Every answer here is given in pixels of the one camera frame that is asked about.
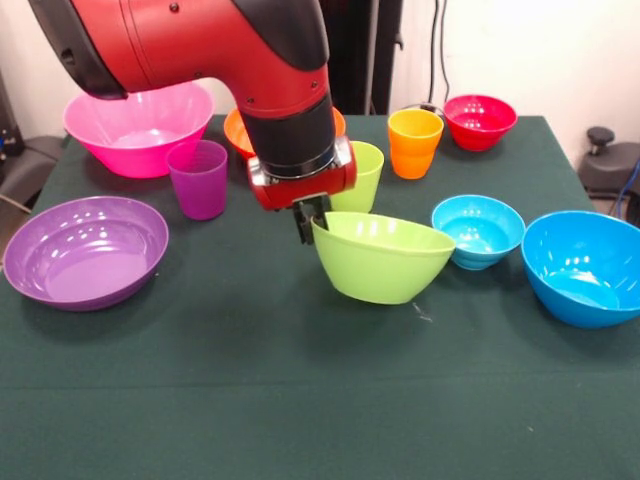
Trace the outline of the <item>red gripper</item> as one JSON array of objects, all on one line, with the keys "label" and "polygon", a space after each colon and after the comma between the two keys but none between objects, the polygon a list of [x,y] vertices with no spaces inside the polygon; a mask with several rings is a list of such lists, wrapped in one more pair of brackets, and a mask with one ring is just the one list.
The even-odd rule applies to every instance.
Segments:
[{"label": "red gripper", "polygon": [[312,198],[313,219],[321,228],[327,228],[326,213],[331,211],[328,195],[355,186],[357,165],[349,139],[338,137],[334,143],[332,161],[325,169],[310,176],[279,179],[269,175],[257,157],[247,162],[247,174],[251,190],[265,210],[281,210],[292,206],[301,243],[312,245],[310,215],[302,200]]}]

